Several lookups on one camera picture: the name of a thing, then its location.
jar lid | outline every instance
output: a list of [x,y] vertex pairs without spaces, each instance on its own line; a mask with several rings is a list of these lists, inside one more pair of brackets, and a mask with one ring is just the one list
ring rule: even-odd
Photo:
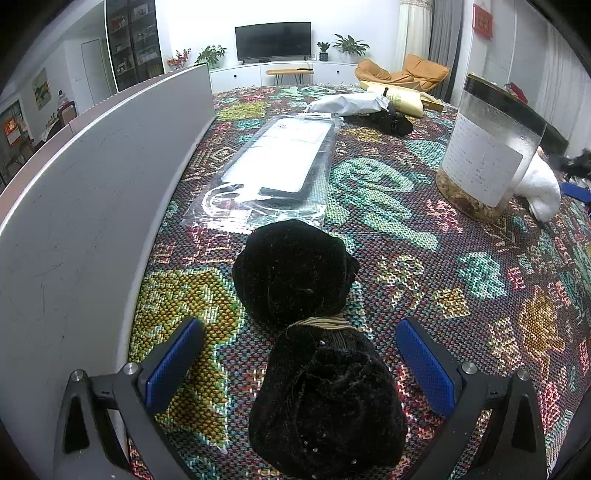
[[535,113],[532,107],[515,98],[509,92],[500,89],[483,78],[477,77],[473,73],[468,74],[464,90],[509,115],[513,120],[529,128],[539,137],[544,135],[546,120]]

orange chair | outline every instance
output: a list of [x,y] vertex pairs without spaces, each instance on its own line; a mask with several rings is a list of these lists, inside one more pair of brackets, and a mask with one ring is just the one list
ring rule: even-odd
[[428,92],[442,82],[449,68],[409,53],[404,60],[404,70],[390,73],[370,59],[363,59],[355,69],[355,76],[367,82],[386,83]]

brown dried food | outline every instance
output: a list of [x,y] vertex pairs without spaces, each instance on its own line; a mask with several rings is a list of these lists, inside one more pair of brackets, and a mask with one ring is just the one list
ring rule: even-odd
[[485,223],[492,223],[501,216],[511,195],[504,196],[499,205],[489,207],[468,195],[449,176],[439,169],[435,177],[435,183],[441,194],[460,212]]

curtain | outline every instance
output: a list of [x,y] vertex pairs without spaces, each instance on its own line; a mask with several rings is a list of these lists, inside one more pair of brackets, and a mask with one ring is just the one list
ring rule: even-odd
[[422,59],[429,57],[432,4],[433,0],[400,0],[395,70],[402,70],[404,59],[409,53]]
[[432,95],[446,102],[452,96],[460,53],[462,0],[434,0],[429,60],[450,68],[450,74],[433,90]]
[[591,79],[562,35],[548,24],[548,49],[534,110],[569,142],[577,157],[591,148]]

black velvet cap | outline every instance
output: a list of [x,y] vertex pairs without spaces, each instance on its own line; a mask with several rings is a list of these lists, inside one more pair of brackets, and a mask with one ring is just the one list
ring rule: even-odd
[[292,325],[339,314],[359,264],[344,243],[299,220],[247,240],[233,267],[249,315],[285,328],[252,406],[253,450],[296,478],[346,478],[400,460],[407,425],[392,375],[354,328]]

